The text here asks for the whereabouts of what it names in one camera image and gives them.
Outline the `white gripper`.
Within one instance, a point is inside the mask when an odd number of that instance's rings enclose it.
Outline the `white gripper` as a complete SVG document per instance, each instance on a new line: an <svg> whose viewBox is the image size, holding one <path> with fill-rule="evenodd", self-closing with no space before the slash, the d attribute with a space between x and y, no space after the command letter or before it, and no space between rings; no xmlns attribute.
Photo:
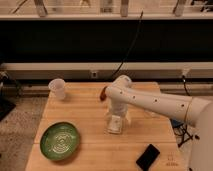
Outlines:
<svg viewBox="0 0 213 171"><path fill-rule="evenodd" d="M116 101L116 100L111 100L110 101L110 107L109 107L109 111L116 116L120 116L120 117L124 117L124 122L127 125L131 125L131 116L129 113L127 113L127 105L123 102L120 101ZM107 131L110 130L110 122L111 122L111 118L112 118L112 114L108 112L105 115L105 120L106 120L106 126L107 126Z"/></svg>

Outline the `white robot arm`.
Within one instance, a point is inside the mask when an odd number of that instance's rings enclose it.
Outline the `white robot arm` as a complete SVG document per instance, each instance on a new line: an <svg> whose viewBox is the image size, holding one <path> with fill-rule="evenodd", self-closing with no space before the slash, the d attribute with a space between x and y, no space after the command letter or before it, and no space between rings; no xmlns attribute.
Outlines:
<svg viewBox="0 0 213 171"><path fill-rule="evenodd" d="M125 115L131 104L194 127L189 171L213 171L213 101L191 96L132 89L132 80L121 75L105 89L111 112Z"/></svg>

